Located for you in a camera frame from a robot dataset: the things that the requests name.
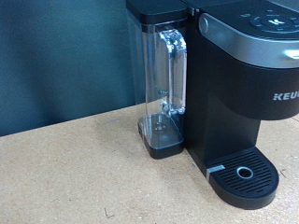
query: wall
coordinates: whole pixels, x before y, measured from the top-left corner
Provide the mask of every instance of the wall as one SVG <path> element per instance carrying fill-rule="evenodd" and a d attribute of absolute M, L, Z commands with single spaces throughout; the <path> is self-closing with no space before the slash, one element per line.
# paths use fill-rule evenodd
<path fill-rule="evenodd" d="M 0 2 L 0 135 L 135 103 L 121 0 Z"/>

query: keurig coffee maker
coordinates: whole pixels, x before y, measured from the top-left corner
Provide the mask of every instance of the keurig coffee maker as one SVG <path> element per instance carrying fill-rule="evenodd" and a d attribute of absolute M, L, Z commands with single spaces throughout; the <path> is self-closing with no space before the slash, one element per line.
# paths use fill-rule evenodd
<path fill-rule="evenodd" d="M 299 13 L 263 0 L 126 6 L 149 154 L 171 156 L 183 143 L 224 201 L 271 203 L 278 172 L 255 145 L 261 120 L 299 112 Z"/>

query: countertop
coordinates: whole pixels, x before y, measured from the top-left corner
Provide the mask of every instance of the countertop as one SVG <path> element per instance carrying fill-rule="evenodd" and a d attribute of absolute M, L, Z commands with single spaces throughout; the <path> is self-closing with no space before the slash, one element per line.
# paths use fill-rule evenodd
<path fill-rule="evenodd" d="M 186 150 L 152 159 L 135 107 L 1 137 L 0 223 L 299 223 L 298 120 L 262 122 L 280 182 L 258 210 L 222 201 Z"/>

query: keurig logo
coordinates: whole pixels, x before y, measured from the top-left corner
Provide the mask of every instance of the keurig logo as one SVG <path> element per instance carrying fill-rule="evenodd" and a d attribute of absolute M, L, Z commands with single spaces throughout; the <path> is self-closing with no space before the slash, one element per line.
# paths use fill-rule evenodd
<path fill-rule="evenodd" d="M 275 93 L 273 100 L 282 101 L 282 100 L 292 100 L 299 97 L 299 91 L 286 92 L 286 93 Z"/>

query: control panel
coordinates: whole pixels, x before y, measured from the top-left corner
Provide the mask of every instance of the control panel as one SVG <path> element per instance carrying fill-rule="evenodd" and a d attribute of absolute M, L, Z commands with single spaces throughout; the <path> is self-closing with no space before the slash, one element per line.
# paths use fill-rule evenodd
<path fill-rule="evenodd" d="M 269 39 L 299 39 L 299 13 L 268 1 L 240 1 L 203 7 L 202 12 L 247 35 Z"/>

